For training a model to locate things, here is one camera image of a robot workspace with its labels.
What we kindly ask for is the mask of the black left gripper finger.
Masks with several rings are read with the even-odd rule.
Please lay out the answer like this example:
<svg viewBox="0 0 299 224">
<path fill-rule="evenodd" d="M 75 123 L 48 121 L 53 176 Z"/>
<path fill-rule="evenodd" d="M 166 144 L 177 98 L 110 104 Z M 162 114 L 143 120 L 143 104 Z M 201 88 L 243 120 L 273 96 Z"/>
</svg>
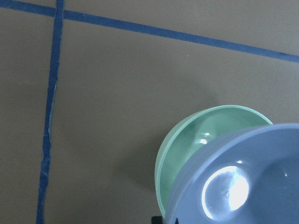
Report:
<svg viewBox="0 0 299 224">
<path fill-rule="evenodd" d="M 164 219 L 162 216 L 153 216 L 151 218 L 151 224 L 164 224 Z"/>
</svg>

